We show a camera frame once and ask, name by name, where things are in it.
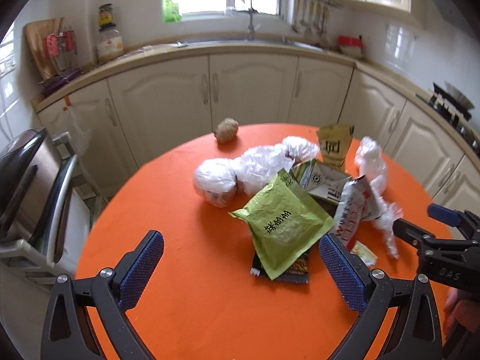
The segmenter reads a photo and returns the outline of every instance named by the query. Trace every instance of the brown round object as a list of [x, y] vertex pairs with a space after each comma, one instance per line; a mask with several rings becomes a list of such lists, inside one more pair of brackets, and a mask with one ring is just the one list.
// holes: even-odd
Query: brown round object
[[225, 120], [220, 122], [213, 134], [215, 135], [215, 138], [217, 138], [218, 143], [227, 143], [231, 140], [234, 140], [234, 138], [237, 136], [238, 130], [238, 122], [230, 117], [227, 117]]

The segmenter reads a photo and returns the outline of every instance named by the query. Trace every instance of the faucet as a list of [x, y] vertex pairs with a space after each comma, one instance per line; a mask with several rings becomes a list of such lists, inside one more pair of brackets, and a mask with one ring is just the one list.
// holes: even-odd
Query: faucet
[[244, 11], [237, 11], [239, 13], [248, 13], [248, 16], [250, 17], [248, 28], [247, 28], [247, 40], [252, 41], [254, 40], [255, 33], [260, 30], [262, 27], [261, 24], [254, 26], [254, 14], [258, 13], [256, 9], [254, 9], [253, 6], [253, 1], [250, 0], [250, 8]]

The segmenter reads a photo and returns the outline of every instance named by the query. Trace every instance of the range hood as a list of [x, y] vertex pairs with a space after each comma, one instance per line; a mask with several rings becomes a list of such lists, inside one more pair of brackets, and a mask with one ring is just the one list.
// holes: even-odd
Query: range hood
[[455, 28], [458, 28], [465, 34], [471, 36], [472, 38], [475, 38], [475, 34], [470, 25], [467, 23], [464, 16], [460, 13], [452, 0], [432, 0], [432, 2], [442, 15], [443, 20], [445, 20], [447, 23], [450, 23]]

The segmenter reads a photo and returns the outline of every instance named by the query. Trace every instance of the human hand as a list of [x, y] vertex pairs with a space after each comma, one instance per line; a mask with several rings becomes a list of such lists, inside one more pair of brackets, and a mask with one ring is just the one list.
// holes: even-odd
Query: human hand
[[471, 333], [475, 333], [480, 326], [480, 303], [466, 299], [458, 301], [458, 290], [456, 288], [451, 288], [448, 291], [443, 311], [445, 311], [445, 320], [443, 321], [445, 335], [451, 333], [455, 321]]

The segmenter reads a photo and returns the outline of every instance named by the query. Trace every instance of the orange table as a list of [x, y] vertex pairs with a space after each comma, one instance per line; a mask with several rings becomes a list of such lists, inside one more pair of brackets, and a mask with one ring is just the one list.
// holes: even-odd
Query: orange table
[[[77, 277], [115, 266], [149, 229], [162, 232], [165, 252], [135, 309], [127, 316], [158, 359], [304, 360], [327, 359], [357, 317], [349, 311], [323, 265], [311, 251], [310, 283], [270, 282], [249, 274], [254, 247], [247, 225], [228, 210], [248, 201], [239, 196], [227, 209], [215, 208], [194, 191], [192, 174], [205, 159], [234, 158], [249, 147], [276, 144], [294, 135], [316, 142], [316, 128], [298, 125], [240, 127], [238, 139], [218, 147], [212, 134], [192, 140], [143, 166], [118, 192], [87, 240]], [[358, 172], [347, 156], [347, 171]], [[397, 202], [409, 220], [436, 236], [449, 238], [444, 225], [426, 214], [431, 199], [402, 167], [389, 158], [384, 197]], [[381, 235], [362, 223], [358, 239], [379, 256], [377, 267], [392, 278], [411, 279], [417, 268], [413, 247], [397, 242], [401, 258], [386, 256]], [[443, 321], [447, 287], [433, 283]], [[395, 310], [390, 310], [370, 350], [381, 349]], [[108, 359], [116, 359], [110, 342], [92, 315]]]

